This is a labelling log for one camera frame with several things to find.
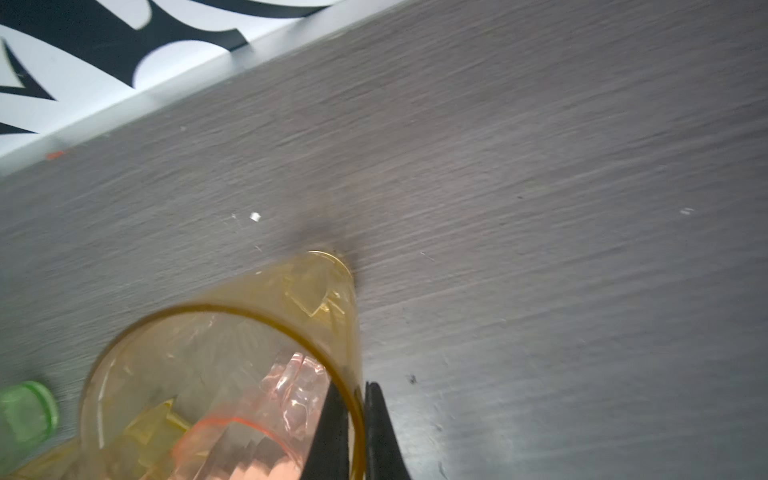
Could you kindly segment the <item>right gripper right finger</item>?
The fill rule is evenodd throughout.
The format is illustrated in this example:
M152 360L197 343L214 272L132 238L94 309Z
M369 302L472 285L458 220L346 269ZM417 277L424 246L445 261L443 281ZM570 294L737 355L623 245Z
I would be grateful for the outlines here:
M364 404L367 480L411 480L380 385L367 382Z

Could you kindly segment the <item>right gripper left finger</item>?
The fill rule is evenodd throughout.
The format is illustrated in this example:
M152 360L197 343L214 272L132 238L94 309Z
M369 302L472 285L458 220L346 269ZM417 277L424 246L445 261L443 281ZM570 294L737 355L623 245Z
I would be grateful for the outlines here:
M345 402L331 383L303 467L301 480L348 480L349 420Z

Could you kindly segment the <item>tall amber glass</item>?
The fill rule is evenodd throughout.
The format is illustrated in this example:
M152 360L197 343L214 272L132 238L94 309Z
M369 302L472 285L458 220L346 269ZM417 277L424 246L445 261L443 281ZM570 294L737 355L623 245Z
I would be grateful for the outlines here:
M79 414L83 479L172 479L171 450L233 374L262 379L279 351L326 369L348 411L349 479L365 474L355 285L345 263L309 251L140 319L94 364Z

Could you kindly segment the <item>short green glass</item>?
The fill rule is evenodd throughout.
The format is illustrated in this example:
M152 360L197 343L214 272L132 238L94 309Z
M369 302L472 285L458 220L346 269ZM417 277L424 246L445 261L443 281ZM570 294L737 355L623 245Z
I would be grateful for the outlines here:
M49 440L59 425L51 391L36 381L1 389L1 470L10 471Z

